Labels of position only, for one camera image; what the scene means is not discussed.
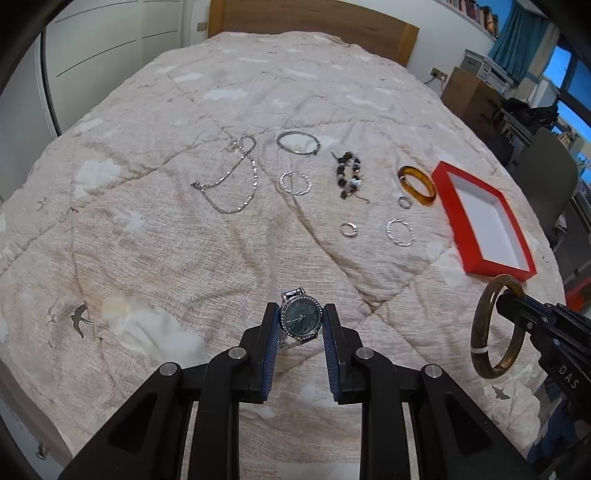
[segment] wooden headboard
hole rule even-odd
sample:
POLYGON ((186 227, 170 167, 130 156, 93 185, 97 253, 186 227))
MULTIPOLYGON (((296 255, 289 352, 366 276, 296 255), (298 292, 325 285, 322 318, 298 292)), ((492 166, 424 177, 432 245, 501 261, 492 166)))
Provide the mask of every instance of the wooden headboard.
POLYGON ((418 28, 338 0, 212 0, 209 37, 224 31, 324 32, 406 66, 418 28))

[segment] black bag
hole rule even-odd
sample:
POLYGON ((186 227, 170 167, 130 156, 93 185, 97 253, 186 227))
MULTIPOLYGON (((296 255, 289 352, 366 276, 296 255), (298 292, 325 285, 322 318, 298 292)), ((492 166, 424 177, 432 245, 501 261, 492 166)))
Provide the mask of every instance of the black bag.
MULTIPOLYGON (((515 119, 532 135, 541 128, 551 130, 556 120, 558 120, 558 106, 543 106, 539 108, 530 108, 530 106, 518 100, 517 98, 509 98, 501 101, 501 108, 509 112, 515 119)), ((503 114, 500 109, 493 114, 493 123, 495 128, 501 123, 503 114)))

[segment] blue gripper pad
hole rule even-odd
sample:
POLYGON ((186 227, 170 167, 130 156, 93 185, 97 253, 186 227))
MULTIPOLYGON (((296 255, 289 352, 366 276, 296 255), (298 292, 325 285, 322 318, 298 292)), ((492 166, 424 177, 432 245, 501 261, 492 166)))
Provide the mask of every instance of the blue gripper pad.
POLYGON ((267 348, 265 349, 265 356, 262 362, 262 385, 263 399, 267 401, 269 392, 273 385, 273 373, 275 372, 275 360, 277 358, 277 349, 279 348, 279 337, 281 333, 281 326, 279 325, 279 308, 275 309, 273 316, 273 323, 269 338, 267 340, 267 348))
POLYGON ((330 327, 330 319, 326 314, 326 308, 322 316, 322 339, 324 341, 324 354, 326 355, 326 369, 329 373, 330 391, 333 394, 334 400, 339 401, 339 361, 336 356, 335 337, 330 327))

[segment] wall outlet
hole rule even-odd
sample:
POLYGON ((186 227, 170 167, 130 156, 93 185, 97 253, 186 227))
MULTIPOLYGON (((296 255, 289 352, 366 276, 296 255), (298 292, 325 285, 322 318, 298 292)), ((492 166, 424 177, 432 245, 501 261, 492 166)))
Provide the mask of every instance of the wall outlet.
POLYGON ((441 70, 436 68, 431 69, 431 76, 441 80, 441 83, 445 83, 447 80, 447 73, 443 73, 441 70))

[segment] power cord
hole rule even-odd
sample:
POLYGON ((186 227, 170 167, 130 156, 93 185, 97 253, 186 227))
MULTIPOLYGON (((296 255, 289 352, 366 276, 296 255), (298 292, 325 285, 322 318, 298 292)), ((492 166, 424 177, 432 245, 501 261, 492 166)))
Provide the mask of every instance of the power cord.
POLYGON ((424 85, 429 85, 429 83, 431 83, 433 80, 435 80, 437 78, 437 75, 433 75, 433 77, 431 78, 431 80, 427 80, 425 83, 423 83, 424 85))

